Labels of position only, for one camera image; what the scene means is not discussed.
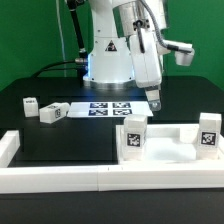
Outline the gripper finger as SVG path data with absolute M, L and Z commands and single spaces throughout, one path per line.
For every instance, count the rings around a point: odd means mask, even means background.
M 161 109 L 160 87 L 150 86 L 145 89 L 147 101 L 151 111 L 159 111 Z

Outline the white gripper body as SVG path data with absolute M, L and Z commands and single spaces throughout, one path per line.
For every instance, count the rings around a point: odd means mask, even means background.
M 144 52 L 140 50 L 138 35 L 129 38 L 136 84 L 139 88 L 159 85 L 162 81 L 160 60 L 152 32 L 141 30 Z

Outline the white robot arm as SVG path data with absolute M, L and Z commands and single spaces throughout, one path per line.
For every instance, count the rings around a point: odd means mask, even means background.
M 180 66 L 192 63 L 191 44 L 163 38 L 165 0 L 88 0 L 93 20 L 93 49 L 84 84 L 96 88 L 142 88 L 149 107 L 161 109 L 163 56 L 174 53 Z

